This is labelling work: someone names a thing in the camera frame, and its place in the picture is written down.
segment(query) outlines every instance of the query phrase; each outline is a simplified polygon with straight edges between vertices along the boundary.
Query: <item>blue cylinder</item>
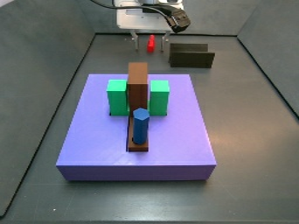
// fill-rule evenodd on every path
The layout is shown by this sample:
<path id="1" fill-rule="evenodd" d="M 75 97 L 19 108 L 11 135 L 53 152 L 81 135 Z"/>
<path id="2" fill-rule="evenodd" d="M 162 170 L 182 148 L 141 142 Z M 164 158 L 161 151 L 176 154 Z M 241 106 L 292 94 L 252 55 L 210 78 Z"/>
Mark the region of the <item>blue cylinder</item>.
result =
<path id="1" fill-rule="evenodd" d="M 133 111 L 133 143 L 143 144 L 148 133 L 149 112 L 143 108 Z"/>

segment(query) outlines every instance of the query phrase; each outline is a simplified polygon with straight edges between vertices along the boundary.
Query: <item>brown wooden block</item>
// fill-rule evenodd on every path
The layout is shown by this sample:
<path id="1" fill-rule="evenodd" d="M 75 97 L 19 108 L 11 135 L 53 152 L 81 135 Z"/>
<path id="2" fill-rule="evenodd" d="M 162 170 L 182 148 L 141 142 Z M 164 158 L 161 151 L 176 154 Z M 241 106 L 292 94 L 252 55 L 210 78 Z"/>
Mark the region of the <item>brown wooden block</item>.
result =
<path id="1" fill-rule="evenodd" d="M 133 117 L 127 118 L 126 128 L 126 150 L 127 151 L 148 151 L 148 138 L 142 144 L 133 143 Z"/>
<path id="2" fill-rule="evenodd" d="M 127 79 L 126 84 L 145 84 L 146 83 L 146 63 L 130 62 L 127 63 Z"/>
<path id="3" fill-rule="evenodd" d="M 146 109 L 148 84 L 146 84 L 146 63 L 127 63 L 126 95 L 129 116 L 138 108 Z"/>

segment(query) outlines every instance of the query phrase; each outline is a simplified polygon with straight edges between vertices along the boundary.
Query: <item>red object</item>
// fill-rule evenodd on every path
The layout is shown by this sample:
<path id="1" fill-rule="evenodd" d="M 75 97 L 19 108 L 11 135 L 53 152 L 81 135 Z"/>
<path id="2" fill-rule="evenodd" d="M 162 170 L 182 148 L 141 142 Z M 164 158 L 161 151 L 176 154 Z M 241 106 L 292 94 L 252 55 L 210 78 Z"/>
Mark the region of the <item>red object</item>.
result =
<path id="1" fill-rule="evenodd" d="M 149 53 L 154 51 L 154 35 L 149 36 L 148 43 L 146 43 L 146 51 Z"/>

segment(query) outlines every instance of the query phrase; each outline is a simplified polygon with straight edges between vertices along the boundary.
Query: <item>green cube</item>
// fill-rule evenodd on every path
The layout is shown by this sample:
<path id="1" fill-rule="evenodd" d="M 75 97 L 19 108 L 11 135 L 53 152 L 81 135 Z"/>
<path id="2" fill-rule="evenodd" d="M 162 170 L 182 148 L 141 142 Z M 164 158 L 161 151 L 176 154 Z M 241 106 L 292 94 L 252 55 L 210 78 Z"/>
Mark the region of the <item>green cube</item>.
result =
<path id="1" fill-rule="evenodd" d="M 166 116 L 169 91 L 170 89 L 168 80 L 150 81 L 150 95 L 149 95 L 150 116 Z"/>
<path id="2" fill-rule="evenodd" d="M 109 80 L 106 84 L 109 114 L 127 116 L 126 110 L 126 80 Z"/>

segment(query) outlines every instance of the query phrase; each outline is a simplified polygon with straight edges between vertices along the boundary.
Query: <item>purple box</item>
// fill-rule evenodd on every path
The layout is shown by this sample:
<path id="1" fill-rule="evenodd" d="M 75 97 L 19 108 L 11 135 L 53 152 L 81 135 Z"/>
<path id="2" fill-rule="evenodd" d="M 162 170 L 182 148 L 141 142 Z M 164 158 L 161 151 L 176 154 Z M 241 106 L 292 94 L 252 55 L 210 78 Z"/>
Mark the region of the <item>purple box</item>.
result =
<path id="1" fill-rule="evenodd" d="M 206 179 L 216 166 L 188 74 L 149 74 L 169 81 L 166 116 L 150 116 L 148 152 L 126 152 L 126 116 L 107 114 L 107 80 L 126 74 L 90 74 L 55 166 L 66 180 Z"/>

